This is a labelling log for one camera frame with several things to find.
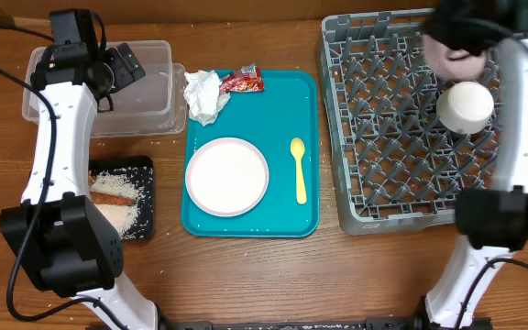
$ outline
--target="teal tray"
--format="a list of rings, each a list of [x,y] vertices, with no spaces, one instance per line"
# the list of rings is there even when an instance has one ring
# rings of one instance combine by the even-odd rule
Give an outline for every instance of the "teal tray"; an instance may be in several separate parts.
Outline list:
[[[223,77],[231,71],[216,71]],[[216,138],[242,138],[260,150],[269,167],[266,194],[251,211],[229,218],[199,209],[182,190],[181,220],[201,237],[307,237],[319,224],[319,125],[317,87],[302,71],[262,71],[261,93],[232,93],[214,124],[189,120],[184,168],[193,153]],[[306,151],[302,170],[307,203],[296,201],[291,141],[301,138]]]

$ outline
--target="white napkin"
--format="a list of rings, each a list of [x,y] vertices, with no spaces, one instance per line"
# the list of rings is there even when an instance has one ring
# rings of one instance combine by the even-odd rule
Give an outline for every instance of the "white napkin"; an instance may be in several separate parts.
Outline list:
[[[189,104],[189,118],[201,125],[212,124],[217,114],[226,106],[230,94],[219,94],[219,76],[215,71],[184,73],[187,87],[184,89],[184,99]]]

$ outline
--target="dish rack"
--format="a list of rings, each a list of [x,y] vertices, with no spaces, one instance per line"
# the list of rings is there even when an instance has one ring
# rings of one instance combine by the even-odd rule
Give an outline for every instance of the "dish rack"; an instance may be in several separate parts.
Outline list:
[[[431,12],[323,20],[319,81],[339,223],[350,235],[453,223],[457,193],[490,186],[499,146],[498,67],[488,60],[478,80],[495,102],[487,126],[471,136],[447,130],[435,103],[453,83],[429,70],[421,49],[419,25]]]

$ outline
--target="spoon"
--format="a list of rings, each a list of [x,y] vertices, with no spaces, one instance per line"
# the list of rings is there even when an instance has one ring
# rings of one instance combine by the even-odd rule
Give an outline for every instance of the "spoon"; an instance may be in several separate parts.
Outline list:
[[[291,141],[291,154],[297,163],[297,203],[305,204],[307,203],[307,191],[304,187],[303,163],[301,162],[304,155],[304,143],[298,137]]]

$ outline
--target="transparent container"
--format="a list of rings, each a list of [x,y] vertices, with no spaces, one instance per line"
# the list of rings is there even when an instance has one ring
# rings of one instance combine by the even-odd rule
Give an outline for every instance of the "transparent container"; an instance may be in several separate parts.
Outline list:
[[[107,48],[121,42],[108,42]],[[178,134],[186,123],[186,102],[182,91],[186,85],[184,67],[172,64],[171,46],[163,40],[129,41],[127,43],[141,63],[146,77],[132,83],[119,93],[112,94],[115,109],[101,113],[95,119],[92,138],[131,137],[141,135]],[[26,72],[26,83],[40,61],[44,48],[32,51]],[[30,106],[29,98],[36,97],[24,90],[22,116],[38,123],[38,111]],[[100,108],[109,104],[102,100]]]

